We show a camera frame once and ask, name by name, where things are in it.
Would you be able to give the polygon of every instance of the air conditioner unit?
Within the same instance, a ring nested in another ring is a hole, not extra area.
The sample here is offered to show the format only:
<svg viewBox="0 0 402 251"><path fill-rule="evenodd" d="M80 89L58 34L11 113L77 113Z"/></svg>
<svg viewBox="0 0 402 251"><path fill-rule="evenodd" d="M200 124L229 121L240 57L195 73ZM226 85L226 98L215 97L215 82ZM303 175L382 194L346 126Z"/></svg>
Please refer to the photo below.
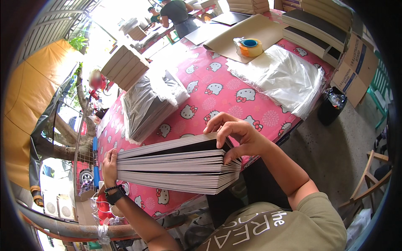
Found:
<svg viewBox="0 0 402 251"><path fill-rule="evenodd" d="M58 197L57 200L59 202L60 218L73 220L74 215L71 200L68 197L67 198Z"/></svg>
<svg viewBox="0 0 402 251"><path fill-rule="evenodd" d="M45 213L54 217L59 217L57 211L57 197L51 195L45 195L43 198L45 204Z"/></svg>

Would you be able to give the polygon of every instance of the roof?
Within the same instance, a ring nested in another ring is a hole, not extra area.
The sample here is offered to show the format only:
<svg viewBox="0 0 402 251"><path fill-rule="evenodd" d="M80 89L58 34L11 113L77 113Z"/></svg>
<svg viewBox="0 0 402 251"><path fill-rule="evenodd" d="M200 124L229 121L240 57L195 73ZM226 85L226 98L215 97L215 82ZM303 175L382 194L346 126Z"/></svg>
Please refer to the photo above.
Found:
<svg viewBox="0 0 402 251"><path fill-rule="evenodd" d="M27 32L17 65L55 41L72 38L74 30L88 21L88 14L100 2L101 0L50 0Z"/></svg>

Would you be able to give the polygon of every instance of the olive green t-shirt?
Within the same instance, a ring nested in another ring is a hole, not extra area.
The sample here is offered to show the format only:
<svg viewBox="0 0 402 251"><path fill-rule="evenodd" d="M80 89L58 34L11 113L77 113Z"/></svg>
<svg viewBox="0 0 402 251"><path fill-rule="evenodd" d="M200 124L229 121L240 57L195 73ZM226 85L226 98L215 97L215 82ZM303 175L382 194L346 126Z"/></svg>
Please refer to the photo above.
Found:
<svg viewBox="0 0 402 251"><path fill-rule="evenodd" d="M160 16L167 16L170 20L172 20L173 24L180 24L189 17L186 4L182 0L174 0L167 3L160 10L159 14Z"/></svg>
<svg viewBox="0 0 402 251"><path fill-rule="evenodd" d="M317 192L288 212L267 202L231 214L197 251L344 250L346 229L327 195Z"/></svg>

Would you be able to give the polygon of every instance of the car wheel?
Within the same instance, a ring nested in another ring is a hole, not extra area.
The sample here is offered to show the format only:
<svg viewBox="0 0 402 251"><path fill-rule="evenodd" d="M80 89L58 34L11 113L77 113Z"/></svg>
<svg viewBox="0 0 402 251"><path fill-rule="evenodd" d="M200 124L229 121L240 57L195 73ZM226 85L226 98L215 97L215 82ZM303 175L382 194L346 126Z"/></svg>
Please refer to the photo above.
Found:
<svg viewBox="0 0 402 251"><path fill-rule="evenodd" d="M89 181L93 181L94 180L94 175L91 171L89 170L83 170L80 173L80 184L82 185L82 183L84 182L84 180L89 180Z"/></svg>

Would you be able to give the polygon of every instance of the hand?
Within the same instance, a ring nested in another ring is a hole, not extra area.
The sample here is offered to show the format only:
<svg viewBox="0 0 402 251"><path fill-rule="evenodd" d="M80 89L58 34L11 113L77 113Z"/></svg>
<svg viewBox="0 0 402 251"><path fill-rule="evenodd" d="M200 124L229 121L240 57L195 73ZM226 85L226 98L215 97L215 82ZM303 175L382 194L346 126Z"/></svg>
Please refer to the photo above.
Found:
<svg viewBox="0 0 402 251"><path fill-rule="evenodd" d="M224 156L224 163L227 164L233 159L243 155L260 155L267 151L272 144L267 138L254 129L248 122L235 118L225 112L208 121L204 134L216 132L216 147L222 148L227 136L233 137L240 143L240 146L230 149Z"/></svg>
<svg viewBox="0 0 402 251"><path fill-rule="evenodd" d="M106 157L103 160L102 164L102 176L106 188L116 186L116 180L117 180L116 160L117 160L117 150L116 148L113 148L112 150L106 153Z"/></svg>

